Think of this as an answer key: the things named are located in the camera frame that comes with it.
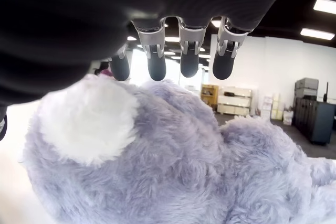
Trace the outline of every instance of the plush toy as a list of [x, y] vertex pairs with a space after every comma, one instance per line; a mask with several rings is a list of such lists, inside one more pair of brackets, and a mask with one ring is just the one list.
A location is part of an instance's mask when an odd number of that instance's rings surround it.
[[336, 167], [262, 119], [219, 127], [170, 82], [86, 76], [44, 97], [24, 159], [58, 223], [285, 224], [336, 215]]

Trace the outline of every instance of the black ceiling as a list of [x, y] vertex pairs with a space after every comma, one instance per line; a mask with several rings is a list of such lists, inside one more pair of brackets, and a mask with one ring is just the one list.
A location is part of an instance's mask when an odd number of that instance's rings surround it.
[[[314, 10], [313, 6], [315, 1], [316, 0], [276, 0], [259, 26], [255, 28], [250, 35], [297, 39], [308, 43], [336, 48], [336, 38], [323, 40], [300, 35], [302, 28], [316, 29], [330, 33], [336, 32], [336, 15]], [[177, 19], [169, 17], [166, 19], [166, 24], [168, 24], [168, 27], [165, 29], [166, 37], [178, 37], [179, 29]], [[218, 28], [209, 24], [202, 46], [205, 51], [201, 52], [202, 54], [209, 54], [211, 34], [216, 34], [217, 32]], [[136, 41], [129, 42], [129, 47], [140, 49], [137, 47], [137, 45], [140, 44], [137, 31], [132, 24], [129, 25], [129, 35], [137, 38]], [[179, 56], [179, 49], [179, 43], [166, 42], [165, 51], [174, 51], [176, 55]], [[203, 65], [208, 65], [206, 59], [200, 58], [199, 60]]]

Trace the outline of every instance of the fluorescent light panel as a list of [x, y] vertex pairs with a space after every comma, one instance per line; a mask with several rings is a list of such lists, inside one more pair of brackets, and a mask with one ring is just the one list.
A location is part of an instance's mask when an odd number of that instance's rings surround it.
[[307, 28], [302, 29], [301, 35], [327, 40], [331, 40], [335, 36], [335, 34], [332, 33], [326, 33], [325, 31], [317, 31]]
[[128, 36], [127, 40], [137, 40], [136, 38], [132, 37], [132, 36]]
[[316, 0], [314, 10], [336, 14], [336, 2], [331, 0]]
[[167, 42], [180, 42], [180, 38], [179, 37], [166, 37], [165, 41], [167, 41]]
[[219, 28], [219, 26], [220, 26], [220, 24], [221, 24], [221, 21], [220, 21], [220, 20], [213, 20], [213, 21], [211, 21], [211, 23], [212, 23], [215, 27]]
[[209, 59], [210, 58], [210, 55], [198, 55], [200, 58], [206, 58], [206, 59]]

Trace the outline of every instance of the gray plush fur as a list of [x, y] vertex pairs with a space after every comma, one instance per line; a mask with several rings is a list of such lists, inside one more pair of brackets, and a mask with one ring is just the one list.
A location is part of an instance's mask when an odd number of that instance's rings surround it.
[[27, 171], [59, 223], [309, 224], [336, 216], [334, 164], [307, 158], [281, 128], [252, 118], [219, 127], [198, 97], [169, 82], [118, 85], [139, 102], [136, 138], [100, 166], [61, 158], [44, 141], [39, 114], [32, 118]]

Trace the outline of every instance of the gray storage unit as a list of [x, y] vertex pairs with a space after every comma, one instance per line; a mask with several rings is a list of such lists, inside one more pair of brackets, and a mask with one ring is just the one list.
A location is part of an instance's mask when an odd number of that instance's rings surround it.
[[311, 95], [311, 96], [317, 96], [317, 90], [316, 89], [307, 89], [307, 88], [300, 88], [295, 89], [294, 96], [296, 98], [303, 98], [305, 95]]
[[315, 144], [329, 144], [334, 121], [335, 105], [296, 98], [294, 124]]
[[301, 80], [298, 80], [295, 83], [295, 89], [315, 89], [318, 90], [319, 88], [319, 80], [317, 79], [311, 79], [311, 78], [303, 78]]

